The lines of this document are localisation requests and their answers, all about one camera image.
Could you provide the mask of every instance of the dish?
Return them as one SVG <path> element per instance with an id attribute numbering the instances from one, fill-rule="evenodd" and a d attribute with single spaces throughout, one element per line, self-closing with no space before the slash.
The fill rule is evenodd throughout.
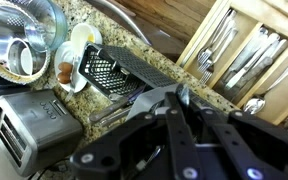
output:
<path id="1" fill-rule="evenodd" d="M 55 69 L 55 76 L 56 77 L 61 72 L 58 69 L 58 65 L 61 62 L 64 61 L 64 62 L 68 62 L 68 63 L 73 64 L 73 57 L 75 54 L 75 52 L 73 51 L 74 46 L 75 46 L 75 43 L 73 43 L 71 41 L 66 41 L 57 49 L 56 54 L 55 54 L 55 59 L 54 59 L 54 69 Z M 86 80 L 84 79 L 84 77 L 81 76 L 78 72 L 74 73 L 73 79 L 76 80 L 75 81 L 75 91 L 74 91 L 75 93 L 81 91 L 87 83 Z M 70 91 L 70 84 L 69 83 L 68 84 L 59 83 L 59 84 L 66 91 Z"/>
<path id="2" fill-rule="evenodd" d="M 72 30 L 71 41 L 76 45 L 74 46 L 74 51 L 76 54 L 83 54 L 87 41 L 102 44 L 103 40 L 101 33 L 96 27 L 87 23 L 79 23 L 74 26 Z"/>

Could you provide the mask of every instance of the wooden cutlery tray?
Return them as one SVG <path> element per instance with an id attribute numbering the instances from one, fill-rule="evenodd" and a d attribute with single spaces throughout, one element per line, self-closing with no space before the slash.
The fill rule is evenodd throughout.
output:
<path id="1" fill-rule="evenodd" d="M 217 26 L 229 9 L 234 9 L 237 14 L 235 19 L 238 33 L 221 58 L 214 65 L 214 72 L 206 85 L 221 94 L 221 78 L 234 62 L 236 57 L 245 48 L 247 43 L 261 27 L 275 32 L 281 39 L 288 40 L 288 17 L 282 12 L 265 2 L 266 0 L 218 0 L 206 16 L 201 26 L 196 31 L 190 43 L 177 61 L 177 65 L 201 79 L 202 73 L 197 68 L 198 53 L 212 38 Z M 265 69 L 256 81 L 244 92 L 239 92 L 234 99 L 228 99 L 237 107 L 244 104 L 256 94 L 265 90 L 288 67 L 288 47 L 274 60 L 273 64 Z M 280 124 L 288 117 L 288 76 L 272 91 L 265 96 L 266 105 L 256 115 L 273 124 Z"/>

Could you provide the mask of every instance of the white bowl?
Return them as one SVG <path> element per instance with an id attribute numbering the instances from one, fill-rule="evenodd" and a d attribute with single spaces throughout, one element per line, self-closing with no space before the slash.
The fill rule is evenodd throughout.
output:
<path id="1" fill-rule="evenodd" d="M 70 40 L 75 45 L 73 47 L 75 54 L 83 54 L 90 35 L 94 37 L 93 43 L 102 44 L 102 35 L 96 27 L 87 23 L 79 23 L 73 28 Z"/>

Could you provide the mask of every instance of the white plate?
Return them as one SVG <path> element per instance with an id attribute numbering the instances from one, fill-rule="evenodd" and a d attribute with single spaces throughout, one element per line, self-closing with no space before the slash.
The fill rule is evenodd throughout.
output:
<path id="1" fill-rule="evenodd" d="M 54 60 L 54 69 L 55 69 L 55 76 L 61 72 L 58 69 L 58 65 L 65 61 L 68 63 L 73 64 L 73 57 L 74 57 L 74 51 L 73 51 L 73 44 L 71 41 L 66 41 L 64 42 L 56 51 L 55 54 L 55 60 Z M 86 79 L 80 75 L 78 72 L 74 74 L 73 79 L 76 79 L 76 84 L 75 84 L 75 93 L 81 91 L 84 86 L 86 85 L 87 81 Z M 70 84 L 61 84 L 60 85 L 65 89 L 66 91 L 70 91 Z"/>

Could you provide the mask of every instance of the spoon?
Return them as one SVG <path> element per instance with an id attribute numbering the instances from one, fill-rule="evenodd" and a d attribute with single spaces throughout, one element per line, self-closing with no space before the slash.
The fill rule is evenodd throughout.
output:
<path id="1" fill-rule="evenodd" d="M 243 110 L 250 114 L 256 114 L 265 106 L 265 95 L 276 87 L 284 78 L 288 76 L 288 67 L 286 70 L 276 79 L 276 81 L 262 94 L 255 95 L 249 101 L 247 101 Z"/>

